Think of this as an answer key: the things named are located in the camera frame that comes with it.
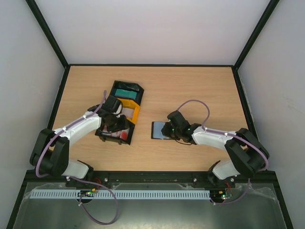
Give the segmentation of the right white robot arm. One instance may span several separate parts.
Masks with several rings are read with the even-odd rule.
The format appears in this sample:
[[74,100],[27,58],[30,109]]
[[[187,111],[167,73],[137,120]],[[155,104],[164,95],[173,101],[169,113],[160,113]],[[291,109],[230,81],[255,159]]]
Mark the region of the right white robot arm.
[[187,145],[205,145],[227,152],[229,160],[215,162],[207,171],[207,180],[213,187],[220,186],[227,178],[242,175],[253,178],[257,172],[269,167],[269,153],[259,140],[246,128],[238,131],[220,131],[202,124],[190,124],[177,110],[170,113],[160,134],[164,139],[182,140]]

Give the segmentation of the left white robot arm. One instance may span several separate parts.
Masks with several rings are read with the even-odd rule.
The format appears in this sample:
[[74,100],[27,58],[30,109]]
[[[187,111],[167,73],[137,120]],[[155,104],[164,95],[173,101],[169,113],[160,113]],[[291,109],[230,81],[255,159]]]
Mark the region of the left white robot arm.
[[127,118],[122,115],[122,110],[122,101],[110,95],[70,124],[55,130],[41,130],[30,157],[30,164],[35,167],[36,176],[84,179],[90,166],[79,160],[70,159],[71,146],[99,128],[106,127],[107,134],[127,129],[123,123]]

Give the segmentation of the black leather card holder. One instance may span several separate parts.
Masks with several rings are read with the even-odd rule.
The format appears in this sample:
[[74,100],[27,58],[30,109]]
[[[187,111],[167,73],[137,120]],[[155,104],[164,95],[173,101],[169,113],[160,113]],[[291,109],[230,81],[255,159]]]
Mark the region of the black leather card holder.
[[151,139],[171,140],[171,138],[164,136],[162,133],[162,129],[163,129],[164,125],[165,125],[165,122],[152,122]]

